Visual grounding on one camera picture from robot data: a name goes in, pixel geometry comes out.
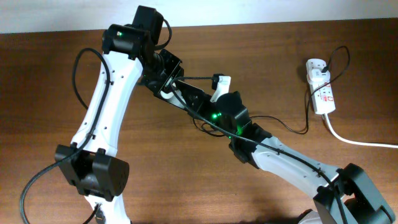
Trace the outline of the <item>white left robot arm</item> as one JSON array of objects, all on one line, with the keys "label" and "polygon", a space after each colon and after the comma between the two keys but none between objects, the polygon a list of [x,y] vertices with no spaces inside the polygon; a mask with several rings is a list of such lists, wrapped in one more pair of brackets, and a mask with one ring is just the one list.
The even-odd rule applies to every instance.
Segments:
[{"label": "white left robot arm", "polygon": [[156,9],[139,6],[131,24],[104,31],[101,72],[85,118],[70,145],[57,146],[60,170],[98,223],[130,223],[122,195],[129,164],[116,157],[119,132],[134,87],[162,96],[178,72],[179,60],[158,43],[165,22]]}]

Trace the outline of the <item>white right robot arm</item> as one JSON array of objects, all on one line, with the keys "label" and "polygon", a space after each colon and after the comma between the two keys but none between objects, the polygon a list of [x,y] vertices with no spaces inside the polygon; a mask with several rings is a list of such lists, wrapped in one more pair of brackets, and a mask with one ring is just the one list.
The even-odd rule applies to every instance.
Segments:
[{"label": "white right robot arm", "polygon": [[355,164],[339,168],[311,159],[252,122],[238,92],[207,95],[174,78],[170,89],[193,118],[229,138],[242,162],[286,180],[313,199],[317,223],[394,223],[396,215],[367,173]]}]

